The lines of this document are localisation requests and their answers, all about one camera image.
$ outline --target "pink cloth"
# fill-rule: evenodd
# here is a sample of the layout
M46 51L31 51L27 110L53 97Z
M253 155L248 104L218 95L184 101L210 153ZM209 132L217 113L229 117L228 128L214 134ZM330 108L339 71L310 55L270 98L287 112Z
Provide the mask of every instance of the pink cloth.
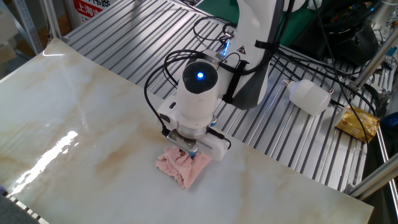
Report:
M180 153L177 147L166 147L155 166L174 177L183 189L188 189L210 161L211 158L204 154L198 153L192 160L188 153Z

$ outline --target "white bottle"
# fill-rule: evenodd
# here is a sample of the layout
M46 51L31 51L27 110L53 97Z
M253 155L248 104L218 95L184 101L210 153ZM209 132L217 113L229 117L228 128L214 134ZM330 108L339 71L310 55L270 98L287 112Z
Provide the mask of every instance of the white bottle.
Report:
M330 94L310 80L304 79L299 82L285 80L284 83L290 90L291 102L308 114L319 115L328 107Z

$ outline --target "white marble board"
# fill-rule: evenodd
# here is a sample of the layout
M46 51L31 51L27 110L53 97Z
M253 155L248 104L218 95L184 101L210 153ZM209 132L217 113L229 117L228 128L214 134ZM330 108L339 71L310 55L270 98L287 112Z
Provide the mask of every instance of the white marble board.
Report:
M183 190L154 166L159 131L142 88L55 39L0 81L0 184L50 223L365 224L373 210L231 137Z

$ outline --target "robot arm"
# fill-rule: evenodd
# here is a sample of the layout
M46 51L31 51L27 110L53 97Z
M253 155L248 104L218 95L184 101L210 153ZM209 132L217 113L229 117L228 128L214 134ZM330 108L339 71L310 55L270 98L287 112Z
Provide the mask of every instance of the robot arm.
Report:
M231 146L222 134L211 129L216 123L213 112L217 99L242 110L262 101L273 51L256 43L277 42L284 1L238 0L239 23L225 50L225 55L231 55L228 62L199 59L187 63L177 94L168 97L158 109L170 130L170 142L192 156L200 151L214 160L222 160ZM218 54L209 50L204 53L209 58L217 58ZM232 54L238 54L239 60Z

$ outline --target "golden packaging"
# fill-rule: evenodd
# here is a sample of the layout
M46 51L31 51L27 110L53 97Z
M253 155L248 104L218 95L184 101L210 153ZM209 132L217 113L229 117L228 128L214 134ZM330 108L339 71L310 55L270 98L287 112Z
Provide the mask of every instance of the golden packaging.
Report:
M368 141L372 140L377 133L377 129L379 128L380 119L359 108L356 108L354 106L353 108L356 114L361 119L363 126L365 127ZM356 139L361 140L362 142L366 142L365 134L363 133L361 123L359 123L353 110L349 106L346 106L344 110L340 113L340 120L336 125L336 128L346 132Z

